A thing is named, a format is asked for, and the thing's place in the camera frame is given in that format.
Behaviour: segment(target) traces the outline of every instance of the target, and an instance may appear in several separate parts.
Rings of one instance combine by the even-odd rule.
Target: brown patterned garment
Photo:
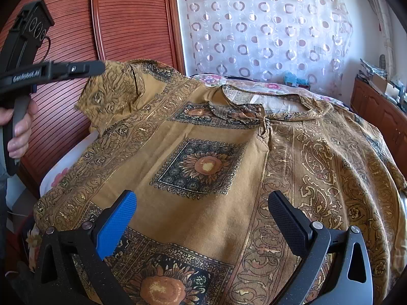
[[[243,103],[250,93],[234,103],[236,90],[153,61],[106,62],[77,105],[101,135],[36,204],[40,230],[77,228],[131,189],[137,211],[105,261],[135,304],[269,304],[299,263],[268,211],[279,189],[310,220],[362,230],[379,303],[407,238],[407,183],[380,132],[325,101],[281,95],[301,109],[273,112]]]

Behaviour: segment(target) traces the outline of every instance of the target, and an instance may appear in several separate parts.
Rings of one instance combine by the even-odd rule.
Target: hand
[[[0,108],[0,126],[6,125],[13,117],[13,109]],[[24,156],[28,150],[28,140],[31,135],[33,116],[38,112],[37,104],[31,100],[24,118],[14,128],[15,137],[7,144],[11,158],[18,159]]]

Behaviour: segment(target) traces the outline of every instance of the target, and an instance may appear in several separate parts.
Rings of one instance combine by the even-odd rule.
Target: sheer curtain
[[[311,91],[341,96],[353,32],[341,0],[180,0],[197,73],[281,82],[284,71]]]

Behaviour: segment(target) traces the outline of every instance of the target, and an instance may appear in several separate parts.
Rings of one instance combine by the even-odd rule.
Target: metal screw
[[[91,229],[92,226],[93,226],[92,221],[85,221],[85,222],[82,224],[82,228],[83,228],[83,229]]]
[[[54,231],[55,231],[55,227],[54,227],[54,226],[51,226],[51,227],[48,227],[48,228],[45,230],[45,233],[46,233],[47,235],[51,235]]]
[[[315,229],[323,229],[324,225],[321,224],[319,221],[314,221],[312,223],[312,227],[314,227]]]
[[[355,234],[359,234],[360,233],[360,229],[358,226],[351,226],[351,231],[353,231]]]

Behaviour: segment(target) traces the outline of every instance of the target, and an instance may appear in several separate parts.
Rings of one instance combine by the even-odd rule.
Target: cabinet door
[[[359,84],[358,81],[355,81],[355,88],[352,95],[352,107],[359,116],[363,118],[363,107],[365,101],[365,92],[364,88]]]
[[[396,141],[399,136],[398,118],[394,115],[394,112],[387,107],[385,107],[381,113],[380,127],[377,126],[377,128],[382,133],[391,154],[395,156],[397,153]]]
[[[383,102],[383,98],[380,97],[376,93],[366,93],[366,102],[365,102],[365,109],[364,109],[364,116],[363,118],[371,123],[372,125],[375,125],[377,128],[380,129],[380,112],[383,110],[381,108],[380,102]]]
[[[407,133],[403,131],[398,136],[397,153],[393,155],[394,161],[401,173],[407,178]]]

